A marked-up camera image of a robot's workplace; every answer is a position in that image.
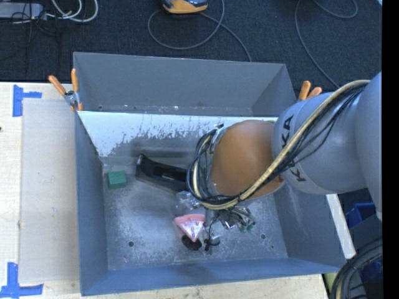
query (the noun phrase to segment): gray bin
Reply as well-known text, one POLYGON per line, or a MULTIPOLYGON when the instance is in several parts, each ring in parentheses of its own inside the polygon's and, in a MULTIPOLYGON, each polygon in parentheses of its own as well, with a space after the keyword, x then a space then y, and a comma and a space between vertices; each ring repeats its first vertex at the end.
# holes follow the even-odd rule
POLYGON ((276 119, 296 102, 284 64, 77 52, 74 67, 85 109, 75 115, 82 295, 338 272, 345 263, 325 196, 282 185, 250 203, 252 232, 215 224, 221 243, 209 254, 182 244, 175 195, 135 178, 140 153, 187 167, 215 124, 276 119), (109 190, 115 170, 127 185, 109 190))

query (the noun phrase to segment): green cube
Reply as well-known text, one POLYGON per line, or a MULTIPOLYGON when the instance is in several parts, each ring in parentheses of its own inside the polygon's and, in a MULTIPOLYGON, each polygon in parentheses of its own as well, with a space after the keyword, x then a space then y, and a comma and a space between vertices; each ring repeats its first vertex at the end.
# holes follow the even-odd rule
POLYGON ((127 183, 125 171, 109 172, 107 182, 109 189, 125 187, 127 183))

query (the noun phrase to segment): blue corner marker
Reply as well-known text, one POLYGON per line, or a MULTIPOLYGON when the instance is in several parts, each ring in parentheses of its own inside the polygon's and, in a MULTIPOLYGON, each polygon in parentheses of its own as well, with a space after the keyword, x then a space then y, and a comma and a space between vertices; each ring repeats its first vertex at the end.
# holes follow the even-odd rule
POLYGON ((24 92, 22 87, 14 84, 14 100, 12 106, 12 116, 22 116, 22 100, 26 97, 42 98, 41 92, 24 92))
POLYGON ((15 298, 20 296, 41 295, 43 284, 37 286, 20 287, 18 283, 18 265, 9 262, 7 265, 7 285, 0 289, 0 298, 15 298))

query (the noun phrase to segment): small black object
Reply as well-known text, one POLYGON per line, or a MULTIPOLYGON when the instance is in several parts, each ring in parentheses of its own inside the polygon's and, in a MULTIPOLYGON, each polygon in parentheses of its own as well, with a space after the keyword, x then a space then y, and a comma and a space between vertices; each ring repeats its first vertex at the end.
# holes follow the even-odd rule
POLYGON ((136 164, 137 178, 149 180, 174 191, 186 190, 186 172, 183 168, 153 161, 144 154, 138 157, 136 164))
POLYGON ((184 235, 181 238, 181 241, 183 242, 183 245, 190 250, 198 250, 202 247, 202 242, 199 239, 193 242, 187 235, 184 235))
POLYGON ((217 246, 217 245, 219 245, 219 244, 220 244, 220 240, 218 240, 218 241, 215 242, 215 243, 212 243, 212 241, 210 241, 209 239, 205 239, 205 240, 204 240, 204 243, 206 244, 206 246, 205 246, 205 251, 207 252, 211 246, 217 246))

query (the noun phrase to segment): pink plastic piece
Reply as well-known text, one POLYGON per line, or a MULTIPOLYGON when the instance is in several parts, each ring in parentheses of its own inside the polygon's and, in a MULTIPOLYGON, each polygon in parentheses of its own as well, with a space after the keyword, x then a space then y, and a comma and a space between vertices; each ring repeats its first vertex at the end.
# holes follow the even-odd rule
POLYGON ((188 214, 175 218, 175 224, 193 241, 204 227, 205 216, 201 214, 188 214))

